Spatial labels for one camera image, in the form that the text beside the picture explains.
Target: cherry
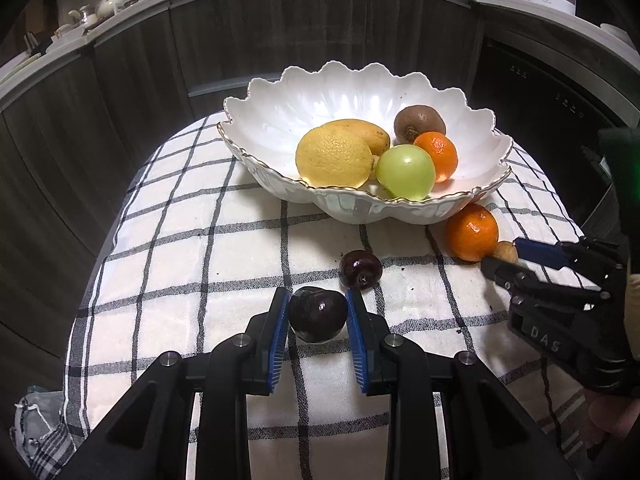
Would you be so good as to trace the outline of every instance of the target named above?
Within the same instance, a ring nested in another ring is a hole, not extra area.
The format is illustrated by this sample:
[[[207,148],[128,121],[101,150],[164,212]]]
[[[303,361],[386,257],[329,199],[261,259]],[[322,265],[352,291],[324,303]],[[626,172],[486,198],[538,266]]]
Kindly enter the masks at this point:
[[[374,286],[382,277],[382,263],[369,251],[356,250],[346,253],[338,270],[340,283],[360,290]]]
[[[289,300],[289,324],[306,343],[326,343],[347,321],[347,300],[336,290],[303,286]]]

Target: metal screw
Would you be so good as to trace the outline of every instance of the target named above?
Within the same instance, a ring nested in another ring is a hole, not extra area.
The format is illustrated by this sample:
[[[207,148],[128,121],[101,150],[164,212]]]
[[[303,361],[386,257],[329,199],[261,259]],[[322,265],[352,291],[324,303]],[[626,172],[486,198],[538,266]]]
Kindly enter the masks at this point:
[[[476,357],[476,354],[474,354],[473,352],[469,352],[467,350],[463,350],[462,352],[460,352],[458,354],[458,360],[463,364],[463,365],[472,365],[474,364],[478,358]]]
[[[178,357],[180,357],[180,354],[178,354],[178,352],[169,350],[168,352],[160,355],[160,364],[162,366],[173,366],[178,362]]]
[[[248,334],[236,334],[231,338],[231,342],[240,348],[247,346],[251,342],[251,336]]]
[[[395,348],[404,343],[404,337],[399,334],[388,334],[385,335],[385,343]]]

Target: mandarin orange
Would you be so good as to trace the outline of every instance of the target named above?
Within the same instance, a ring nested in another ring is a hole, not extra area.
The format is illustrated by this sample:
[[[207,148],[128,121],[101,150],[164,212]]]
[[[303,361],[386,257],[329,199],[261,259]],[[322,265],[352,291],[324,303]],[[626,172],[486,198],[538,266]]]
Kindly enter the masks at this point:
[[[449,137],[439,132],[425,132],[414,140],[414,144],[429,153],[436,168],[436,184],[444,182],[458,167],[458,152]]]
[[[466,262],[479,262],[498,245],[498,224],[478,204],[469,204],[449,218],[445,232],[451,252]]]

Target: cabinet door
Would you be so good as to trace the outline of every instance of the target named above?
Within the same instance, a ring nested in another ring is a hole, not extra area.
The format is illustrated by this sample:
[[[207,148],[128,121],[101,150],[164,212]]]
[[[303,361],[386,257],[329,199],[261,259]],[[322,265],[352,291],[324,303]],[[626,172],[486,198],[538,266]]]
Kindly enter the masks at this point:
[[[96,256],[135,174],[111,123],[91,60],[78,57],[4,111],[29,172]]]
[[[290,65],[363,64],[366,0],[197,0],[171,16],[189,90]]]
[[[0,326],[64,356],[94,257],[46,200],[0,115]]]
[[[474,10],[462,1],[368,0],[365,61],[396,75],[422,72],[439,89],[470,89],[477,29]]]
[[[14,424],[14,404],[24,397],[28,386],[42,386],[50,392],[61,390],[64,370],[62,359],[0,324],[0,426],[7,429]]]
[[[599,46],[596,42],[585,38],[575,31],[566,29],[557,23],[548,22],[536,16],[530,16],[509,9],[497,7],[481,7],[482,17],[486,22],[487,36],[500,41],[495,31],[507,30],[537,43],[550,47],[556,52],[573,59],[583,67],[600,76],[609,85],[618,90],[635,108],[640,108],[640,73],[612,52]],[[557,68],[565,76],[573,77],[574,70],[565,67],[559,61]],[[582,79],[576,82],[582,86],[593,84],[591,78],[585,85]],[[606,92],[608,100],[618,100]]]
[[[223,110],[223,104],[227,97],[244,99],[246,97],[246,86],[191,97],[193,113],[197,118],[202,118],[220,112]]]
[[[194,121],[169,11],[95,46],[94,66],[111,120],[133,165]]]

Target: checkered tablecloth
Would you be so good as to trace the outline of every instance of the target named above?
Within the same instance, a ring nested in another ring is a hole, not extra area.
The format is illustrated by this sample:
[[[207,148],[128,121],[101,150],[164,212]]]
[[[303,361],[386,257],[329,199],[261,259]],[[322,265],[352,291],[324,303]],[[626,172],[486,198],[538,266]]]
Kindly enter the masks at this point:
[[[62,423],[34,461],[40,478],[55,475],[160,353],[207,352],[243,332],[268,309],[276,286],[340,290],[338,262],[361,248],[382,260],[382,280],[364,300],[392,332],[434,353],[476,352],[559,449],[569,457],[580,448],[580,387],[508,332],[508,295],[478,265],[447,253],[441,224],[347,225],[312,204],[281,202],[232,158],[215,127],[222,119],[215,114],[174,135],[130,187],[113,249],[98,261],[72,329]],[[483,202],[500,239],[577,240],[579,229],[535,161],[518,146],[508,161],[513,174]],[[570,270],[532,268],[583,285]],[[346,330],[324,346],[289,337],[285,360],[275,393],[248,399],[254,480],[382,479],[388,399],[360,394]]]

